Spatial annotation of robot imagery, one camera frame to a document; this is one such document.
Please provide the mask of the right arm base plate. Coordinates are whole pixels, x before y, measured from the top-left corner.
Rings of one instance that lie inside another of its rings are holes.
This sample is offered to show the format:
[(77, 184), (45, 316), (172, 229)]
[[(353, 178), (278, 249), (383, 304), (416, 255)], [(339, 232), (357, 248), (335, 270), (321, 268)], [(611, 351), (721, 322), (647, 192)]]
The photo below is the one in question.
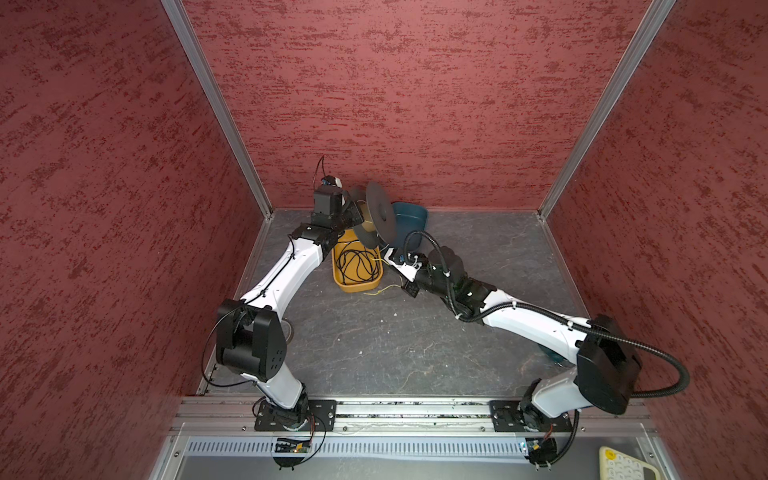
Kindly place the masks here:
[(495, 432), (566, 433), (572, 430), (568, 414), (549, 418), (532, 406), (520, 406), (518, 400), (491, 400), (488, 403)]

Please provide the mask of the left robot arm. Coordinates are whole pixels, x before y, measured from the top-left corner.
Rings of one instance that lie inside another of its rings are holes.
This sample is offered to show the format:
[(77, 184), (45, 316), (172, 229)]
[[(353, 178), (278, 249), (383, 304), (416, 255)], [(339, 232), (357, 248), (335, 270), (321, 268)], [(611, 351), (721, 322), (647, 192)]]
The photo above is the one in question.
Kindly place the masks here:
[(282, 320), (308, 276), (326, 259), (346, 230), (360, 226), (361, 191), (322, 185), (314, 192), (310, 221), (288, 235), (288, 246), (267, 275), (239, 300), (223, 301), (211, 332), (216, 362), (253, 382), (287, 430), (310, 420), (305, 385), (286, 363)]

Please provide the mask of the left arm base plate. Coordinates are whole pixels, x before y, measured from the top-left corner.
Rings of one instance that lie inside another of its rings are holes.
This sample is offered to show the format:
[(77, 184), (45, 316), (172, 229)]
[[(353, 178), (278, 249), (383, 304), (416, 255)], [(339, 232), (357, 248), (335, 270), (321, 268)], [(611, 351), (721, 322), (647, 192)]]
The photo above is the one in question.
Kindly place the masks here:
[(262, 401), (255, 410), (254, 430), (257, 432), (331, 432), (334, 429), (338, 402), (336, 400), (300, 399), (292, 409), (284, 409)]

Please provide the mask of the black cable spool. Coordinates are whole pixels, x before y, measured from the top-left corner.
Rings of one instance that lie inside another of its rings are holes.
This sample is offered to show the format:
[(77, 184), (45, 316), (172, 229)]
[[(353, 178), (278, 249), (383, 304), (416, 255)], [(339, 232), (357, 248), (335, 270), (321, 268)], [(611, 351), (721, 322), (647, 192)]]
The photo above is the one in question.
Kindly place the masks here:
[(370, 182), (365, 191), (350, 190), (351, 200), (360, 208), (363, 223), (352, 228), (357, 239), (367, 249), (383, 242), (391, 245), (397, 240), (397, 221), (389, 196), (381, 185)]

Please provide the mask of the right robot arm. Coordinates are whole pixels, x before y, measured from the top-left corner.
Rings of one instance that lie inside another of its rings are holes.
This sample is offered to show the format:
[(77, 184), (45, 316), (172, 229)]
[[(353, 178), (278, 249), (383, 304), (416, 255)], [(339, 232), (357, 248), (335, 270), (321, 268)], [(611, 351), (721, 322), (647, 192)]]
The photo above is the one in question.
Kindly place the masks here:
[(512, 419), (538, 430), (570, 411), (594, 407), (626, 412), (641, 371), (637, 347), (623, 337), (616, 322), (561, 315), (515, 298), (467, 275), (463, 261), (447, 247), (429, 254), (394, 253), (386, 262), (406, 286), (441, 298), (454, 317), (533, 341), (563, 357), (571, 367), (548, 380), (537, 379), (525, 391)]

